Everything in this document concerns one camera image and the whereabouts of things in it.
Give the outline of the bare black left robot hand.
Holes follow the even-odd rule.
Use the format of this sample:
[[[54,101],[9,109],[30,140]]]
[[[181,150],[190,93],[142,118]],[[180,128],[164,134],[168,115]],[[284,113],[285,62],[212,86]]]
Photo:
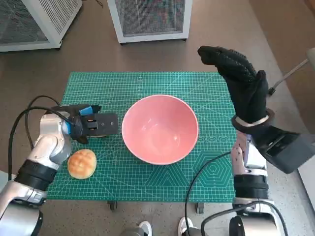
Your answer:
[[[118,133],[118,116],[116,113],[101,113],[100,105],[70,105],[70,136],[81,144],[87,144],[88,138],[102,138]]]

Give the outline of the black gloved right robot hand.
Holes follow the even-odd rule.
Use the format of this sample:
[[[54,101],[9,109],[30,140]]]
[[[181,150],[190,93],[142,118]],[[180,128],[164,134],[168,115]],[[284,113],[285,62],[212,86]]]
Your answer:
[[[215,66],[226,81],[238,118],[255,123],[267,116],[265,71],[256,71],[246,56],[232,49],[201,46],[197,52],[202,63]]]

